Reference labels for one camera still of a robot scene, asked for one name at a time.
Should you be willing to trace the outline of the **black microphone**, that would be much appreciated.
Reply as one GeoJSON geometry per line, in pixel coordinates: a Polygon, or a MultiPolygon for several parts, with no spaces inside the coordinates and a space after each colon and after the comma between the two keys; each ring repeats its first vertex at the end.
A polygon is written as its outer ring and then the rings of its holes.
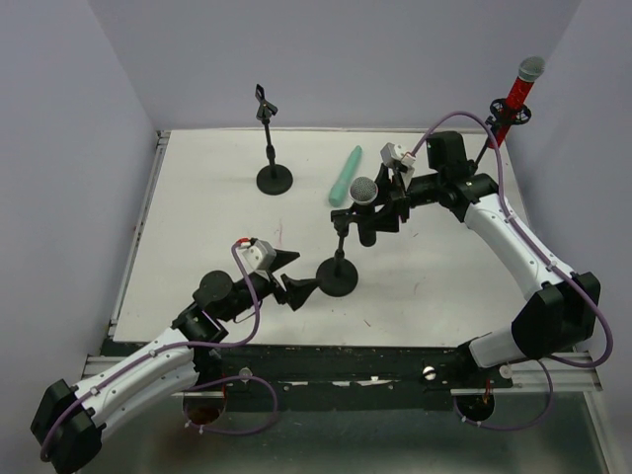
{"type": "Polygon", "coordinates": [[[378,186],[368,177],[355,178],[350,186],[350,197],[354,203],[359,243],[371,247],[376,243],[376,231],[371,217],[375,214],[374,201],[378,196],[378,186]]]}

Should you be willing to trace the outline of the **black round-base stand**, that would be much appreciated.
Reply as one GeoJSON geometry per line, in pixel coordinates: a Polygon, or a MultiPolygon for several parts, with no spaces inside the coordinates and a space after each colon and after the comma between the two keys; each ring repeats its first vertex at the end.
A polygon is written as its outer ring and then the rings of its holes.
{"type": "Polygon", "coordinates": [[[351,294],[358,283],[358,272],[355,265],[346,258],[345,241],[354,223],[357,227],[361,245],[370,246],[375,239],[370,236],[367,219],[370,212],[361,210],[359,204],[353,204],[344,210],[331,212],[331,222],[338,236],[338,245],[334,255],[323,261],[317,269],[316,277],[322,292],[332,297],[343,297],[351,294]]]}
{"type": "Polygon", "coordinates": [[[273,145],[270,123],[278,108],[266,98],[265,89],[261,84],[256,85],[255,97],[259,103],[256,118],[264,127],[266,136],[266,156],[268,164],[257,174],[257,188],[267,196],[279,196],[286,193],[293,184],[291,172],[276,162],[276,149],[273,145]]]}

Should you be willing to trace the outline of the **teal microphone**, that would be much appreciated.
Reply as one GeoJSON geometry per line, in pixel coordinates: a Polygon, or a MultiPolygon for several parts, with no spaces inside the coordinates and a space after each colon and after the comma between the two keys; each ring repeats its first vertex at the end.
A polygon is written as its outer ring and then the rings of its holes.
{"type": "Polygon", "coordinates": [[[356,176],[363,150],[357,145],[347,158],[341,172],[330,188],[327,201],[331,207],[340,207],[346,200],[352,180],[356,176]]]}

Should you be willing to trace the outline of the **black tripod shock-mount stand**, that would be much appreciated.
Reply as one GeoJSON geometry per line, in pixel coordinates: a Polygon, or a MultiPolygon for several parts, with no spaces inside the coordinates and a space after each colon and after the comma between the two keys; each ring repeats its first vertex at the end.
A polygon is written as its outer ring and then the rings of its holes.
{"type": "Polygon", "coordinates": [[[486,125],[492,131],[496,142],[501,145],[512,126],[526,124],[532,117],[525,98],[506,97],[495,99],[490,105],[490,115],[486,125]]]}

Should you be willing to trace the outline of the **red rhinestone microphone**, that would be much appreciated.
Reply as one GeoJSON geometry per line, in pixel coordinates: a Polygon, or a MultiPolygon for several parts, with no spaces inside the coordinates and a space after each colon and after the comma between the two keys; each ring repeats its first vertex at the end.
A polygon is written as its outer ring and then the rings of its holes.
{"type": "Polygon", "coordinates": [[[535,81],[544,73],[545,60],[541,56],[524,59],[513,85],[505,98],[495,99],[490,105],[490,126],[498,145],[507,137],[512,126],[526,124],[532,113],[525,101],[535,81]]]}

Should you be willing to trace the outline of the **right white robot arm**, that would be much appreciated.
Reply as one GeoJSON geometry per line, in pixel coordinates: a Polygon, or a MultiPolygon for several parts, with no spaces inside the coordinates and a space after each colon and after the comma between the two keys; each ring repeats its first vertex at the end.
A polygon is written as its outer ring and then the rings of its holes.
{"type": "Polygon", "coordinates": [[[369,234],[396,232],[413,208],[437,203],[475,232],[500,259],[520,289],[525,304],[511,324],[464,346],[465,361],[480,368],[520,359],[554,357],[589,339],[597,320],[600,283],[579,274],[533,234],[504,196],[501,178],[478,170],[455,131],[427,137],[430,172],[415,173],[415,156],[388,142],[374,181],[380,205],[369,234]]]}

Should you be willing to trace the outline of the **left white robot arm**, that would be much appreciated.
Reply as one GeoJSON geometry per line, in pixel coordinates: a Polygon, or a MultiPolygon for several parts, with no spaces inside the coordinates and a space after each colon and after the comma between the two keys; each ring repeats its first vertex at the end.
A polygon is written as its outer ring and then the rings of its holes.
{"type": "Polygon", "coordinates": [[[213,385],[225,383],[214,356],[255,338],[264,300],[272,297],[297,310],[318,287],[316,278],[274,275],[297,260],[297,252],[240,239],[231,254],[241,279],[224,271],[207,273],[192,303],[149,343],[97,375],[75,383],[58,379],[45,389],[31,422],[42,462],[58,473],[74,473],[136,412],[195,388],[206,375],[213,385]]]}

